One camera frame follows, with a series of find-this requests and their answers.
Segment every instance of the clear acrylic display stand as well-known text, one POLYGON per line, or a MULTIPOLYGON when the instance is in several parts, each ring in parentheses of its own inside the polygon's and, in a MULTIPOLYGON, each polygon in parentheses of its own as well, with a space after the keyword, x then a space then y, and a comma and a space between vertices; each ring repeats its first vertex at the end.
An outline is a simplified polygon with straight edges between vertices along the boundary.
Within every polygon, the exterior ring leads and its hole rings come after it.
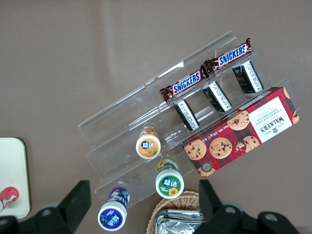
POLYGON ((79 125, 92 146, 86 157, 101 177, 95 193, 102 202, 106 201, 108 192, 113 187, 124 187, 130 192, 128 207, 154 194, 156 166, 163 158, 174 159, 183 176, 194 170, 180 143, 226 114, 215 111, 207 100, 201 90, 206 82, 216 80, 219 83, 232 103, 232 110, 261 94, 242 93, 232 71, 235 64, 251 60, 264 90, 272 87, 271 78, 260 55, 254 52, 215 74, 210 73, 208 79, 175 98, 183 98, 188 102, 199 121, 199 129, 189 131, 179 118, 173 103, 167 104, 164 101, 159 91, 161 88, 196 72, 205 60, 216 58, 239 45, 235 34, 228 32, 79 125), (161 154, 151 160, 139 157, 136 152, 139 134, 147 127, 154 128, 161 141, 161 154))

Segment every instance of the snack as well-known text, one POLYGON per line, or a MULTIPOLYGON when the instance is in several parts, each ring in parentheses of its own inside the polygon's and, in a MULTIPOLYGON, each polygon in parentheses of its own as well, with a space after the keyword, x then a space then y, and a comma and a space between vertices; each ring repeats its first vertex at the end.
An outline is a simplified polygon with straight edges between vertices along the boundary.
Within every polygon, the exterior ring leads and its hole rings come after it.
POLYGON ((201 140, 194 140, 187 144, 184 150, 191 160, 199 160, 205 156, 207 147, 201 140))
POLYGON ((174 107, 176 112, 179 114, 181 120, 189 130, 193 131, 199 128, 199 122, 197 121, 189 104, 185 100, 180 99, 178 101, 175 101, 174 107))
POLYGON ((246 42, 235 49, 220 55, 217 58, 211 58, 204 62, 204 68, 207 73, 215 72, 220 68, 226 66, 227 64, 234 62, 241 57, 250 54, 253 52, 253 49, 250 45, 250 38, 246 39, 246 42))
POLYGON ((164 159, 157 165, 155 186, 157 193, 166 199, 173 199, 181 195, 184 189, 183 177, 178 171, 177 163, 164 159))
POLYGON ((209 176, 299 120, 287 91, 272 87, 182 145, 200 175, 209 176))
POLYGON ((255 136, 247 136, 244 139, 246 153, 260 145, 259 140, 255 136))
POLYGON ((208 78, 208 74, 206 73, 203 66, 200 67, 200 70, 198 70, 195 73, 190 74, 189 76, 186 76, 180 80, 178 80, 173 85, 169 85, 165 88, 162 88, 160 90, 161 95, 163 96, 164 100, 169 103, 170 99, 179 95, 180 93, 188 90, 192 86, 198 84, 203 79, 208 78))
POLYGON ((226 112, 232 108, 229 99, 226 97, 225 93, 216 81, 205 84, 203 87, 203 92, 211 105, 217 111, 226 112))
POLYGON ((249 60, 232 69, 243 93, 258 93, 263 90, 263 84, 249 60))
POLYGON ((159 134, 154 129, 144 129, 136 141, 136 152, 144 159, 152 159, 160 154, 159 134))
POLYGON ((209 151, 213 157, 222 159, 230 155, 232 144, 228 139, 218 137, 210 143, 209 151))
POLYGON ((250 122, 249 119, 250 118, 247 111, 240 111, 229 117, 227 122, 230 128, 239 131, 243 130, 248 126, 250 122))
POLYGON ((156 216, 155 234, 192 234, 205 223, 204 216, 199 211, 190 211, 191 205, 182 210, 161 210, 156 216))
POLYGON ((129 200, 130 195, 125 188, 113 188, 108 194, 107 202, 97 215, 100 227, 111 232, 122 228, 126 222, 129 200))

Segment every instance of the cookie illustration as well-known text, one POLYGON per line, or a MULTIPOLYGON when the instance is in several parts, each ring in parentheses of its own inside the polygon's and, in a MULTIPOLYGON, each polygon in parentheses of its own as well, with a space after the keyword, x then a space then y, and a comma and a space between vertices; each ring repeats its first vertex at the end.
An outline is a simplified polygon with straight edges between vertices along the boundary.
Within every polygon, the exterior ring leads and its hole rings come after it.
POLYGON ((258 145, 260 145, 260 142, 257 138, 254 136, 247 136, 244 138, 244 143, 246 145, 246 153, 249 152, 250 150, 254 149, 258 145))
POLYGON ((211 171, 209 171, 209 172, 204 172, 201 168, 199 168, 199 169, 198 169, 198 172, 199 172, 199 174, 200 174, 201 177, 205 178, 205 177, 211 175, 212 173, 214 173, 214 172, 215 172, 215 169, 212 168, 211 171))
POLYGON ((236 147, 235 147, 235 149, 236 150, 239 150, 240 148, 243 148, 245 145, 242 143, 242 142, 238 142, 237 144, 236 144, 236 147))
POLYGON ((236 153, 236 155, 237 155, 237 156, 242 156, 242 155, 244 155, 244 154, 246 153, 245 149, 246 149, 245 144, 239 141, 239 142, 236 144, 236 147, 235 147, 235 153, 236 153))
POLYGON ((249 114, 247 111, 237 112, 236 114, 232 115, 227 121, 229 127, 237 131, 246 128, 249 122, 249 114))
POLYGON ((299 121, 300 121, 300 117, 299 117, 299 115, 297 114, 297 111, 295 111, 295 112, 293 113, 293 115, 292 115, 292 123, 295 124, 295 123, 297 123, 297 122, 299 122, 299 121))
POLYGON ((209 151, 213 157, 222 159, 230 155, 232 144, 228 139, 218 137, 210 143, 209 151))
POLYGON ((288 99, 291 99, 291 97, 289 96, 289 94, 288 94, 288 92, 287 92, 287 90, 286 90, 286 88, 284 87, 284 94, 285 94, 285 96, 288 98, 288 99))
POLYGON ((194 140, 185 146, 184 150, 191 160, 199 160, 205 156, 207 147, 201 140, 194 140))

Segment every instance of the foil packet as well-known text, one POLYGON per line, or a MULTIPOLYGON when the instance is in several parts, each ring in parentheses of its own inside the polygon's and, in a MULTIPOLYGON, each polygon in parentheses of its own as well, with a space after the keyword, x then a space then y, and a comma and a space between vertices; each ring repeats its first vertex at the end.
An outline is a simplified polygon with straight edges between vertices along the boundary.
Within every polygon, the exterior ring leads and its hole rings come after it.
POLYGON ((163 210, 156 217, 155 234, 193 234, 204 222, 199 211, 163 210))

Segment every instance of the gray table surface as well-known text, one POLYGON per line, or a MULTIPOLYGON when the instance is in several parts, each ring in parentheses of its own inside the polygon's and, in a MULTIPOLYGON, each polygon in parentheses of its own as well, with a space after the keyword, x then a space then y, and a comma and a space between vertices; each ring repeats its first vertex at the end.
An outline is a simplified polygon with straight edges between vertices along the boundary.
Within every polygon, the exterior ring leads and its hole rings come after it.
MULTIPOLYGON (((310 1, 0 0, 0 137, 26 145, 31 212, 99 177, 78 125, 170 64, 233 30, 287 78, 301 121, 209 177, 222 200, 256 216, 272 210, 312 233, 310 1)), ((197 172, 186 188, 198 191, 197 172)), ((131 207, 116 233, 145 233, 158 195, 131 207)), ((77 233, 104 233, 92 206, 77 233)))

